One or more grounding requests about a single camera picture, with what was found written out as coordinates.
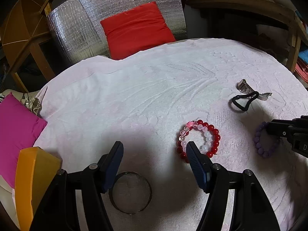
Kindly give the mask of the dark metal bangle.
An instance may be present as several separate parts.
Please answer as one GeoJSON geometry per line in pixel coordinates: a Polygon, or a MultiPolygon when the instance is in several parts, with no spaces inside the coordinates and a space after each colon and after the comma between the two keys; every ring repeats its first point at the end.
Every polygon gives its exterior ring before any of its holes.
{"type": "Polygon", "coordinates": [[[152,195],[151,184],[146,177],[133,171],[116,175],[114,184],[109,189],[111,205],[128,215],[144,211],[151,202],[152,195]]]}

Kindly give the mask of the orange cardboard box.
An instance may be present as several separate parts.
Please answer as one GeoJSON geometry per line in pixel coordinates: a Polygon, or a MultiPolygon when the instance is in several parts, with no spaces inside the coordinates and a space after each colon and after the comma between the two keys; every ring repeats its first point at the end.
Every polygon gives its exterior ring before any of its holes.
{"type": "Polygon", "coordinates": [[[39,147],[20,151],[15,176],[15,202],[21,230],[30,230],[35,212],[61,168],[61,160],[39,147]]]}

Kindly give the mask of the magenta pillow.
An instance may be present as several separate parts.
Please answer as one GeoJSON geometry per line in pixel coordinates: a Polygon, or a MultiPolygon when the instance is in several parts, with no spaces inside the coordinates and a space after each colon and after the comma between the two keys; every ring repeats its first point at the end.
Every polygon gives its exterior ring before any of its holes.
{"type": "Polygon", "coordinates": [[[33,147],[47,124],[12,94],[1,102],[1,176],[11,188],[15,187],[19,152],[33,147]]]}

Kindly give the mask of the wooden shelf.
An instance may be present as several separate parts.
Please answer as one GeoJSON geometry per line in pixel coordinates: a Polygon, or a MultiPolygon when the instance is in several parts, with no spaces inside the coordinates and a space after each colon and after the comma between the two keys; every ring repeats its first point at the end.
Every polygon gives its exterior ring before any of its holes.
{"type": "Polygon", "coordinates": [[[242,10],[269,17],[288,27],[291,46],[286,67],[292,73],[298,60],[301,43],[307,44],[307,32],[300,18],[293,10],[265,0],[186,0],[195,8],[212,7],[242,10]]]}

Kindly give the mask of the wooden cabinet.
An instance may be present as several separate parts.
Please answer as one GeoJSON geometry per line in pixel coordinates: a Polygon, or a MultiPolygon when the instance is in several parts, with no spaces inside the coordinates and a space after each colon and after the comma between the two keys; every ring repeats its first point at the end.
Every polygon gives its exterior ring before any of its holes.
{"type": "Polygon", "coordinates": [[[68,67],[68,61],[40,13],[43,0],[18,0],[1,25],[8,73],[22,92],[40,90],[68,67]]]}

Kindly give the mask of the red pillow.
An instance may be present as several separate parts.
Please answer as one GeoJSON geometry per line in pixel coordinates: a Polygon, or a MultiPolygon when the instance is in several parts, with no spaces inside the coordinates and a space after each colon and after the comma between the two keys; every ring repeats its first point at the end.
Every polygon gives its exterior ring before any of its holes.
{"type": "Polygon", "coordinates": [[[113,60],[175,41],[156,2],[149,2],[100,21],[113,60]]]}

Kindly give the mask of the silver foil insulation sheet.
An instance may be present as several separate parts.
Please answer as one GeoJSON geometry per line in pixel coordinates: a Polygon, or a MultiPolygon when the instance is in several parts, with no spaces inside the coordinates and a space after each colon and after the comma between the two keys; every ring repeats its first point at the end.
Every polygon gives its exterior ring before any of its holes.
{"type": "Polygon", "coordinates": [[[100,22],[149,2],[157,3],[177,40],[187,37],[181,0],[67,0],[53,9],[47,19],[71,66],[97,55],[109,56],[107,39],[100,22]]]}

